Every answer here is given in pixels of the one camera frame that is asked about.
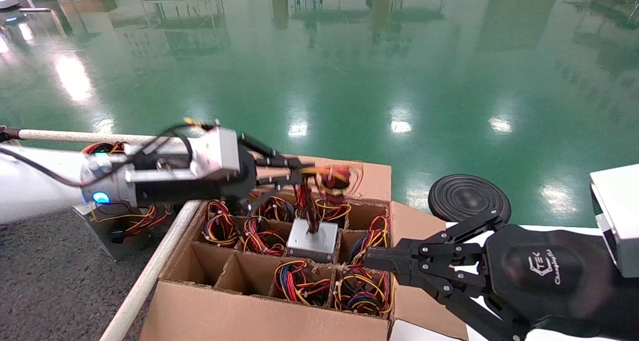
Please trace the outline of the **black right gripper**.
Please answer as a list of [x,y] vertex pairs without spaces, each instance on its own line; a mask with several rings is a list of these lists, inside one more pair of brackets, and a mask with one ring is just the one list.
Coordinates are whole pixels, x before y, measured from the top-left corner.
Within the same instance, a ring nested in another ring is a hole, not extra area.
[[[500,213],[489,209],[424,240],[370,247],[364,266],[393,273],[395,318],[454,339],[468,339],[465,327],[489,341],[524,341],[539,328],[620,330],[620,273],[603,237],[500,228]],[[467,272],[458,278],[450,267],[482,261],[482,246],[468,241],[488,231],[497,231],[485,241],[490,311],[476,302],[485,279]]]

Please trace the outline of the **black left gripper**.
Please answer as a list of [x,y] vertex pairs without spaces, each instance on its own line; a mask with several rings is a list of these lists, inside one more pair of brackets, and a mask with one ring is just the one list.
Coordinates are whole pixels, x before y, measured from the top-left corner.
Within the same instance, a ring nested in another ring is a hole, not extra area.
[[262,175],[257,178],[256,167],[288,169],[303,172],[315,168],[315,163],[304,163],[299,157],[281,154],[269,145],[246,133],[240,133],[238,156],[240,172],[235,177],[221,180],[167,180],[135,184],[135,204],[146,207],[155,203],[183,205],[192,200],[246,199],[254,188],[273,188],[276,191],[302,183],[302,174]]

